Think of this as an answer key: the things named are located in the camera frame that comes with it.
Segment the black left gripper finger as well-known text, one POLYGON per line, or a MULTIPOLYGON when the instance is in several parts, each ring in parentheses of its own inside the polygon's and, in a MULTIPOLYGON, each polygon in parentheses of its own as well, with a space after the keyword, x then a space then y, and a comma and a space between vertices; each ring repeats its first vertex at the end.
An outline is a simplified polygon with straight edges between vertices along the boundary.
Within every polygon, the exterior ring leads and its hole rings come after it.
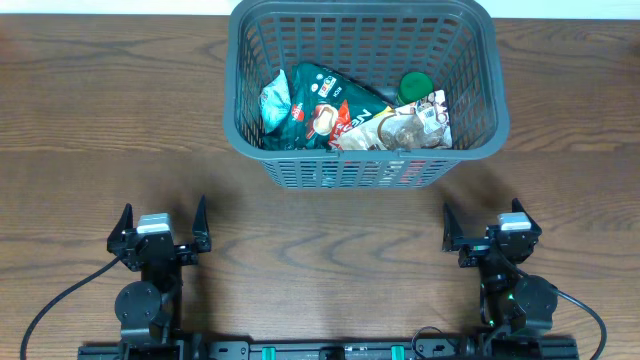
POLYGON ((120 219, 116 223, 114 229, 107 238, 108 245, 115 245, 125 240, 127 230, 133 228, 133 210, 132 205, 127 203, 123 209, 120 219))
POLYGON ((206 197, 201 196, 192 225, 192 234, 197 245, 210 245, 211 237, 206 213, 206 197))

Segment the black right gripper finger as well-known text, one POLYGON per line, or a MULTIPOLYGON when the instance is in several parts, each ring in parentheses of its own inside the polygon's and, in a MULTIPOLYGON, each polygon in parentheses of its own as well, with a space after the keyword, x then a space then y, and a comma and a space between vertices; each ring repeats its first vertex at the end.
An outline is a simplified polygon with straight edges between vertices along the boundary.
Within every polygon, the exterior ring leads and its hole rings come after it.
POLYGON ((451 208, 447 203, 443 205, 443 221, 444 221, 444 233, 443 244, 444 245, 458 245, 464 238, 464 233, 455 218, 451 208))
POLYGON ((528 223, 528 229, 537 234, 537 235, 541 235, 542 234, 542 229, 541 227, 537 224, 537 222, 527 213, 527 211, 524 209, 522 203, 520 202, 520 200, 518 198, 513 198, 511 201, 511 207, 512 207, 512 211, 511 213, 514 215, 515 218, 518 219, 520 225, 518 227, 519 230, 523 230, 524 229, 524 223, 527 222, 528 223))

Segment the beige snack bag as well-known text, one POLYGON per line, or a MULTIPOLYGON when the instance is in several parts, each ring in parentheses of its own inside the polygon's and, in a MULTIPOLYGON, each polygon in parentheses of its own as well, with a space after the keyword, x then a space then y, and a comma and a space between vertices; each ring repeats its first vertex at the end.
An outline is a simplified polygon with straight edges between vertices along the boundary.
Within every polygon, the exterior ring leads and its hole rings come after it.
POLYGON ((445 92, 391 110, 346 131, 336 140, 341 150, 448 149, 452 132, 445 92))

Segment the green lid jar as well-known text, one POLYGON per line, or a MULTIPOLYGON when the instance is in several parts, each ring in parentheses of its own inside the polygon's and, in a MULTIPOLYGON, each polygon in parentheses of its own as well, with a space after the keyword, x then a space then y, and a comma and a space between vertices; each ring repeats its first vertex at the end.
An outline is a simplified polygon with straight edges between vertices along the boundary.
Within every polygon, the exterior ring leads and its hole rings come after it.
POLYGON ((433 91, 433 81, 427 74, 409 72, 401 78, 396 98, 400 105, 406 105, 424 98, 433 91))

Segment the mint green wipes packet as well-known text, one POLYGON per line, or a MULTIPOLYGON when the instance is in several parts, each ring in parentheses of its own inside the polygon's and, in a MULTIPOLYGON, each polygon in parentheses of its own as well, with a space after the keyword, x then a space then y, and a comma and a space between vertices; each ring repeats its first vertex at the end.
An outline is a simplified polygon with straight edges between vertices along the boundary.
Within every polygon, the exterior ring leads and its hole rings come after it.
POLYGON ((275 79, 261 90, 259 105, 265 133, 272 133, 286 119, 291 109, 289 84, 282 69, 275 79))

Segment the green Nescafe coffee bag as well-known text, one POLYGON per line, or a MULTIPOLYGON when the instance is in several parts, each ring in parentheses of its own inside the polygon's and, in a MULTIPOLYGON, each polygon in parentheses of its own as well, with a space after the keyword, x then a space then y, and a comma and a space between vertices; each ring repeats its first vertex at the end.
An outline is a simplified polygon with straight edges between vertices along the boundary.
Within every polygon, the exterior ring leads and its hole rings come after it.
POLYGON ((294 67, 288 84, 290 112, 275 131, 263 136, 265 150, 335 149, 340 135, 391 109, 373 92, 309 62, 294 67))

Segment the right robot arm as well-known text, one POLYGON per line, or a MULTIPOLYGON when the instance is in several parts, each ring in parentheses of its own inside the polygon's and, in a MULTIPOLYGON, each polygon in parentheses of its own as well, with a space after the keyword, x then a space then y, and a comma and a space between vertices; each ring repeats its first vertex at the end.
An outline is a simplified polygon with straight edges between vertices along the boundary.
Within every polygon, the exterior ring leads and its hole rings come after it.
POLYGON ((542 230, 518 199, 497 216, 482 237, 464 235, 452 209, 445 205, 444 252, 456 252, 461 268, 480 274, 481 321, 507 336, 540 337, 553 325, 557 296, 542 277, 524 275, 518 265, 534 252, 542 230))

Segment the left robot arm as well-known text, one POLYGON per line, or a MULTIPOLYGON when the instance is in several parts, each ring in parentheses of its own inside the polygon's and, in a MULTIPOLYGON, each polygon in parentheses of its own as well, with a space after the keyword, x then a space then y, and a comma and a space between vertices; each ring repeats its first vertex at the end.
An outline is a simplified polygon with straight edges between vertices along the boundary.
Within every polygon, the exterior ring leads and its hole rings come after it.
POLYGON ((193 241, 176 245, 167 213, 143 215, 133 223, 126 205, 107 238, 107 251, 141 279, 117 295, 115 315, 121 324, 121 342, 129 349, 153 351, 180 346, 182 268, 196 265, 198 255, 212 248, 206 198, 202 197, 192 225, 193 241))

